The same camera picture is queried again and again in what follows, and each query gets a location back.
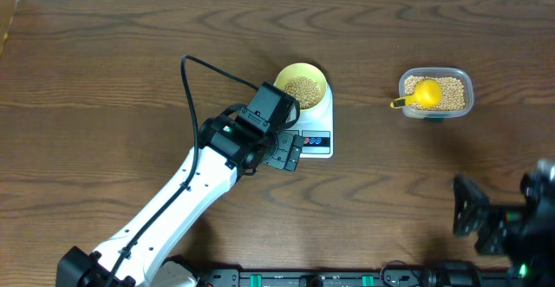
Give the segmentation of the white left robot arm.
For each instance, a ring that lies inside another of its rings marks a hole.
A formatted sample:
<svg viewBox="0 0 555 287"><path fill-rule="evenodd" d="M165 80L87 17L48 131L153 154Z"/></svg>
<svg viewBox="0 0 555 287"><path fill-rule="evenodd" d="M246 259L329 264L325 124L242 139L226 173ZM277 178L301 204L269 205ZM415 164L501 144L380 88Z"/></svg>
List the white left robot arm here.
<svg viewBox="0 0 555 287"><path fill-rule="evenodd" d="M58 286L151 286L168 254L202 213L261 164L295 171L303 140L289 133L299 102L264 83L249 104L207 119L180 169L121 230L87 254L72 247Z"/></svg>

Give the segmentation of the yellow plastic scoop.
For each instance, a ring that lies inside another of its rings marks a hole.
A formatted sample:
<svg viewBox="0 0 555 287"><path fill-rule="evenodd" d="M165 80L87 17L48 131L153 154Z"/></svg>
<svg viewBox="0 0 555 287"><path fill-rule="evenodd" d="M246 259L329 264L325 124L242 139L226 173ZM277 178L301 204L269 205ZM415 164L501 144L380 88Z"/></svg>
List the yellow plastic scoop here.
<svg viewBox="0 0 555 287"><path fill-rule="evenodd" d="M415 85L414 93L393 100L392 108L404 108L413 103L420 104L423 108L431 108L438 105L442 100L442 89L440 84L432 79L423 80Z"/></svg>

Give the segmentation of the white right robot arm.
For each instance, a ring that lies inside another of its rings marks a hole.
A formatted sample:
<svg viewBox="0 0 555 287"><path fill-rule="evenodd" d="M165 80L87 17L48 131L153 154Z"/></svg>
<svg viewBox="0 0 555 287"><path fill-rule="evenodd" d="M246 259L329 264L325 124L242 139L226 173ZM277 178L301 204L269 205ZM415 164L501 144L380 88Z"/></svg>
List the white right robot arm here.
<svg viewBox="0 0 555 287"><path fill-rule="evenodd" d="M520 182L523 205L493 204L474 180L454 177L453 234L474 244L482 256L506 256L508 277L524 286L554 285L554 162L542 159Z"/></svg>

